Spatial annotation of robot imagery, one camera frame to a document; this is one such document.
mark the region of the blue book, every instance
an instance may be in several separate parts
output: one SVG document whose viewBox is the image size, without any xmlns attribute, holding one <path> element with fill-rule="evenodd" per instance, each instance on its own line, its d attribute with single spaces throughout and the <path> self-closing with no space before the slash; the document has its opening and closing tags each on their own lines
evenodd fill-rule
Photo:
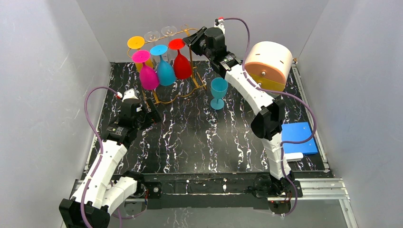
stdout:
<svg viewBox="0 0 403 228">
<path fill-rule="evenodd" d="M 281 138 L 283 141 L 302 141 L 307 139 L 312 133 L 308 122 L 283 124 L 282 128 Z M 318 152 L 313 138 L 302 144 L 285 143 L 283 147 L 284 153 L 301 152 L 303 154 L 315 154 Z"/>
</svg>

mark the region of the marble tabletop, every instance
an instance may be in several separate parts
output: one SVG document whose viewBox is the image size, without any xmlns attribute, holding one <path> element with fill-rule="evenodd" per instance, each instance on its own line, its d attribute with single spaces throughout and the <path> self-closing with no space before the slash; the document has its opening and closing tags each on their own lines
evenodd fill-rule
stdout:
<svg viewBox="0 0 403 228">
<path fill-rule="evenodd" d="M 250 129 L 254 113 L 243 97 L 229 85 L 222 110 L 210 107 L 213 98 L 210 82 L 218 77 L 206 61 L 195 61 L 197 72 L 207 84 L 189 97 L 178 98 L 171 104 L 158 104 L 162 122 L 139 132 L 128 152 L 120 161 L 115 174 L 127 170 L 142 173 L 209 173 L 268 171 L 268 161 L 260 139 Z M 134 63 L 115 63 L 109 86 L 123 93 L 135 88 L 141 92 L 139 73 Z M 159 86 L 160 100 L 169 101 L 176 94 L 187 94 L 194 88 L 191 79 L 177 80 L 172 86 Z M 301 97 L 293 72 L 290 71 L 285 92 Z M 147 98 L 153 98 L 150 92 Z M 285 123 L 308 122 L 305 108 L 289 97 L 286 102 Z M 120 101 L 106 95 L 99 130 L 106 129 L 116 114 Z M 97 142 L 89 165 L 96 157 Z M 324 170 L 319 154 L 305 155 L 301 161 L 289 162 L 292 170 Z"/>
</svg>

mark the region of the gray floor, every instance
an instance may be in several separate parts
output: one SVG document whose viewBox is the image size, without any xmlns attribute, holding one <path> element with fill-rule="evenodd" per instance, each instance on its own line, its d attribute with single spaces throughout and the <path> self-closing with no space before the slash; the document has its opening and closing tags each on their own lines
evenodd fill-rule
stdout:
<svg viewBox="0 0 403 228">
<path fill-rule="evenodd" d="M 123 220 L 133 228 L 346 228 L 338 200 L 300 200 L 295 211 L 282 219 L 252 208 L 174 208 L 147 210 L 136 219 Z M 119 227 L 112 217 L 110 228 Z"/>
</svg>

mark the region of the wine glass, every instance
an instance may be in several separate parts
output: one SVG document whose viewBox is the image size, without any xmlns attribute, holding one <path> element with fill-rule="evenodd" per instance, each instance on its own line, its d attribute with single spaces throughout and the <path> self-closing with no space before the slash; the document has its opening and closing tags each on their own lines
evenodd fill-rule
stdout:
<svg viewBox="0 0 403 228">
<path fill-rule="evenodd" d="M 147 40 L 147 42 L 151 42 L 153 44 L 153 47 L 155 47 L 155 42 L 159 40 L 161 37 L 161 34 L 158 31 L 149 31 L 144 35 L 144 39 Z M 157 59 L 153 58 L 153 64 L 154 66 L 157 65 Z"/>
<path fill-rule="evenodd" d="M 168 37 L 168 43 L 169 43 L 172 40 L 172 36 L 175 35 L 177 31 L 178 30 L 176 29 L 175 26 L 167 26 L 161 30 L 161 33 L 164 36 Z M 168 63 L 170 64 L 174 59 L 175 52 L 173 50 L 168 50 L 167 56 L 168 56 Z"/>
<path fill-rule="evenodd" d="M 173 62 L 173 70 L 176 78 L 187 79 L 192 75 L 192 67 L 188 59 L 181 54 L 179 49 L 185 46 L 185 42 L 182 39 L 174 39 L 169 42 L 169 48 L 172 50 L 178 50 L 178 56 Z"/>
<path fill-rule="evenodd" d="M 127 41 L 127 45 L 129 46 L 130 49 L 134 50 L 140 50 L 141 47 L 144 45 L 144 38 L 143 37 L 132 37 Z M 143 67 L 142 63 L 134 63 L 136 65 L 136 69 L 138 72 L 141 71 L 141 68 Z M 145 64 L 151 68 L 154 68 L 153 63 L 151 62 L 150 59 L 148 59 Z"/>
<path fill-rule="evenodd" d="M 166 45 L 157 45 L 150 50 L 151 55 L 160 56 L 160 63 L 157 67 L 157 75 L 160 80 L 160 84 L 163 86 L 172 85 L 176 78 L 172 66 L 164 61 L 163 54 L 168 50 Z"/>
<path fill-rule="evenodd" d="M 211 81 L 211 94 L 214 99 L 211 100 L 210 105 L 215 110 L 220 110 L 224 107 L 224 101 L 222 98 L 227 93 L 228 82 L 221 78 L 215 78 Z"/>
<path fill-rule="evenodd" d="M 157 73 L 145 62 L 150 58 L 150 52 L 146 50 L 140 50 L 133 54 L 132 60 L 135 63 L 143 64 L 140 71 L 140 82 L 144 89 L 154 90 L 160 84 Z"/>
</svg>

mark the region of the gold wire rack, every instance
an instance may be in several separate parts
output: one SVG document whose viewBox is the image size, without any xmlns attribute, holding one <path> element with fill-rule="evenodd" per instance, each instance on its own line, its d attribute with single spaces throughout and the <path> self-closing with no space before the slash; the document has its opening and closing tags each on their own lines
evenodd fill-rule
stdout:
<svg viewBox="0 0 403 228">
<path fill-rule="evenodd" d="M 191 31 L 191 30 L 196 30 L 196 31 L 198 31 L 198 29 L 189 28 L 188 25 L 186 25 L 186 24 L 185 24 L 185 26 L 186 26 L 186 28 L 183 28 L 183 25 L 182 25 L 182 26 L 181 26 L 181 31 L 175 33 L 173 36 L 178 35 L 178 34 L 181 34 L 181 33 L 183 33 L 183 32 L 186 33 L 187 36 L 190 36 L 189 31 Z M 127 56 L 129 56 L 129 58 L 131 58 L 131 56 L 129 55 L 129 52 L 130 52 L 131 50 L 132 50 L 132 49 L 129 48 L 128 51 L 127 51 Z M 192 81 L 193 81 L 193 83 L 194 83 L 194 85 L 195 85 L 195 88 L 194 88 L 190 93 L 188 93 L 188 94 L 185 94 L 185 95 L 179 95 L 179 94 L 178 94 L 178 95 L 176 95 L 171 101 L 161 101 L 161 100 L 158 98 L 158 95 L 157 95 L 157 93 L 155 92 L 155 89 L 154 89 L 154 90 L 153 90 L 153 96 L 154 96 L 154 99 L 155 99 L 154 105 L 158 105 L 158 104 L 167 105 L 167 104 L 170 104 L 170 103 L 174 102 L 178 97 L 188 97 L 188 96 L 192 95 L 192 94 L 194 93 L 194 91 L 196 91 L 197 89 L 200 89 L 200 88 L 204 88 L 205 90 L 207 90 L 207 86 L 205 85 L 205 83 L 204 83 L 203 80 L 202 80 L 202 77 L 200 76 L 199 72 L 197 72 L 197 71 L 196 71 L 196 74 L 197 74 L 197 76 L 198 76 L 198 78 L 199 78 L 199 80 L 200 80 L 200 82 L 201 82 L 202 85 L 199 85 L 199 83 L 198 83 L 197 80 L 196 80 L 195 73 L 194 73 L 196 67 L 193 67 L 193 58 L 192 58 L 192 50 L 191 50 L 191 48 L 189 48 L 189 56 L 190 56 L 190 65 L 191 65 L 191 68 L 192 68 L 192 75 L 191 75 L 191 78 L 192 78 Z M 143 88 L 141 88 L 141 91 L 142 91 L 142 93 L 143 93 L 144 100 L 146 100 L 147 97 L 146 97 L 146 95 L 145 95 L 145 92 L 144 92 Z"/>
</svg>

